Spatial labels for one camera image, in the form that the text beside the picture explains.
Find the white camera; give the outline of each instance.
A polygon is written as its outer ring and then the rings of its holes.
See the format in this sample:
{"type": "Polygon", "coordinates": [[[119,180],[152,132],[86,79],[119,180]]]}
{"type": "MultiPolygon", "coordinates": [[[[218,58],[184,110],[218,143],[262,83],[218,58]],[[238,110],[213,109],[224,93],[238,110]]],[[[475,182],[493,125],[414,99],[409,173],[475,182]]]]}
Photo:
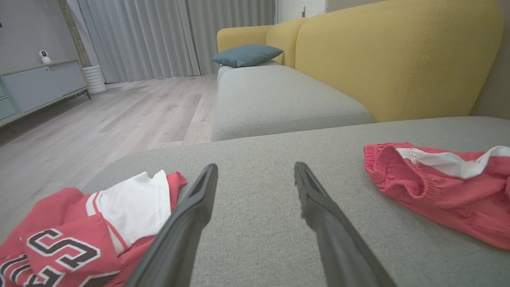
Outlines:
{"type": "Polygon", "coordinates": [[[39,56],[41,56],[41,60],[43,63],[51,63],[51,59],[48,57],[48,52],[45,50],[39,51],[39,56]]]}

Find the green drawer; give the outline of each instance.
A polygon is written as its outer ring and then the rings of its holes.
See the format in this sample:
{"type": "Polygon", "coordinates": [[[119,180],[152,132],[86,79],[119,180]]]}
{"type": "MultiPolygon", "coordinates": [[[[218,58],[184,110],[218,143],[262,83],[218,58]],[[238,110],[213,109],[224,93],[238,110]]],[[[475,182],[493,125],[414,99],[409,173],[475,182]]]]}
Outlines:
{"type": "Polygon", "coordinates": [[[16,114],[16,110],[9,101],[9,98],[3,98],[0,100],[0,121],[16,114]]]}

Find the red stripe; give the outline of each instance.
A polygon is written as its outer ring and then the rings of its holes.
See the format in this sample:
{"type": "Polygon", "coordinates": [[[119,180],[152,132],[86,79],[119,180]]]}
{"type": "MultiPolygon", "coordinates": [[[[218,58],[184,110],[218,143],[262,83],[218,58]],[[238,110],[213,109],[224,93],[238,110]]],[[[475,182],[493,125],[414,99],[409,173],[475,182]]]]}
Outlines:
{"type": "MultiPolygon", "coordinates": [[[[96,204],[96,200],[97,200],[98,196],[99,196],[99,193],[96,193],[96,195],[94,197],[94,200],[92,201],[92,205],[94,206],[94,210],[95,210],[96,213],[99,213],[99,209],[97,208],[97,204],[96,204]]],[[[104,218],[104,219],[105,219],[106,225],[108,225],[108,227],[113,232],[115,237],[117,237],[119,242],[122,244],[122,247],[124,248],[124,250],[127,250],[128,249],[128,245],[126,244],[124,239],[122,239],[122,236],[120,236],[120,234],[117,231],[117,229],[115,229],[115,227],[113,227],[113,225],[106,218],[104,218]]]]}

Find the cabinet top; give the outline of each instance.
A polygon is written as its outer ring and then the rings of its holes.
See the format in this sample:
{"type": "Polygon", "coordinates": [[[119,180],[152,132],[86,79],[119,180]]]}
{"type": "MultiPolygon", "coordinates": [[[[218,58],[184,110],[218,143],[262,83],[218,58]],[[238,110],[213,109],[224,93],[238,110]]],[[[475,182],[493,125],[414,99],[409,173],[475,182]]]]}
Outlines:
{"type": "Polygon", "coordinates": [[[16,69],[16,70],[0,71],[0,76],[5,76],[5,75],[8,75],[8,74],[14,74],[14,73],[18,73],[18,72],[21,72],[21,71],[37,69],[37,68],[40,68],[40,67],[48,67],[48,66],[52,66],[52,65],[58,65],[58,64],[67,63],[67,62],[73,62],[73,61],[78,61],[78,59],[67,59],[67,60],[61,60],[61,61],[54,61],[54,62],[51,62],[51,63],[40,63],[40,64],[37,64],[37,65],[27,66],[27,67],[19,68],[19,69],[16,69]]]}

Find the sheer white curtain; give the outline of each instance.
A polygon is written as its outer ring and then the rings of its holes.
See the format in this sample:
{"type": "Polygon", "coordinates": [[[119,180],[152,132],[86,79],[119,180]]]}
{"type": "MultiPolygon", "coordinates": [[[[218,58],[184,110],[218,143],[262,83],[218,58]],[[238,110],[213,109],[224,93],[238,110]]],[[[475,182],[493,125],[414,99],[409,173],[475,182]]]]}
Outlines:
{"type": "Polygon", "coordinates": [[[274,0],[79,0],[106,82],[215,73],[216,33],[274,23],[274,0]]]}

